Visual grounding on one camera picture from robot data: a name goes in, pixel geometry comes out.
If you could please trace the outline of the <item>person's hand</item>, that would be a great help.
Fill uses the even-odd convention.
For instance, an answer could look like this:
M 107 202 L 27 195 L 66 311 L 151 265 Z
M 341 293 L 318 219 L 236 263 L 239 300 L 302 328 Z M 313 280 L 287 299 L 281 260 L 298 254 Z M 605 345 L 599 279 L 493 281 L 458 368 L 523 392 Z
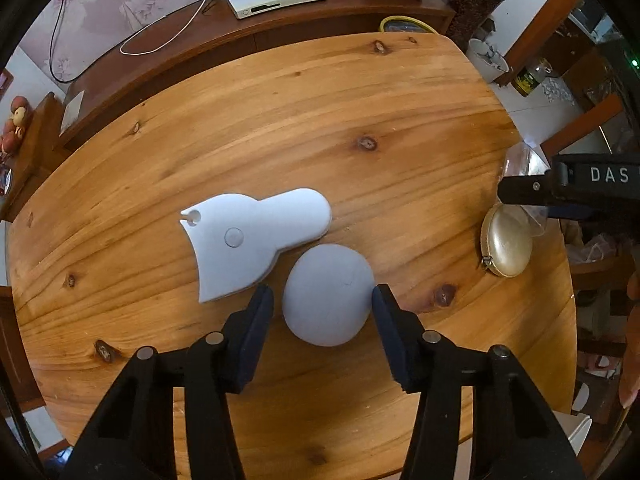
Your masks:
M 626 351 L 623 358 L 622 376 L 618 386 L 618 397 L 623 408 L 634 403 L 640 382 L 640 306 L 639 274 L 634 272 L 627 284 L 627 296 L 634 303 L 626 323 Z

